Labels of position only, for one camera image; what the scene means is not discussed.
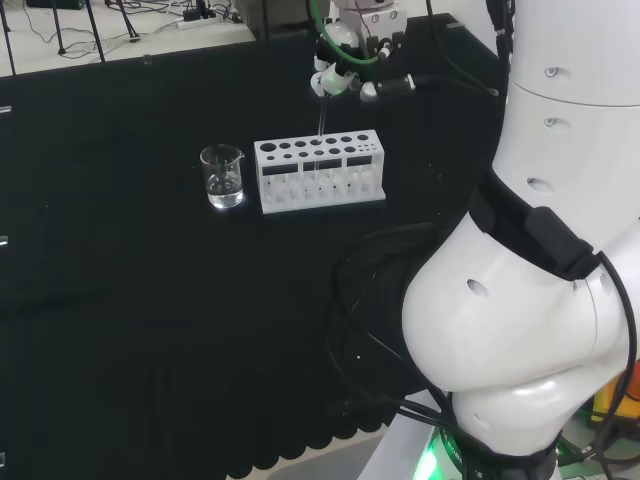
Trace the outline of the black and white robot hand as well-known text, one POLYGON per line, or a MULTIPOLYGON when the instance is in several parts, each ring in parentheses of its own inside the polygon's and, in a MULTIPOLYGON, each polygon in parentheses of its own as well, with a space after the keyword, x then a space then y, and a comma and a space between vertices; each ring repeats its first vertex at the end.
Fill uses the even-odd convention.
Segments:
POLYGON ((406 10, 396 1, 333 1, 334 17, 308 3, 318 31, 310 80, 322 98, 356 92, 363 102, 412 93, 414 78, 406 71, 406 10))

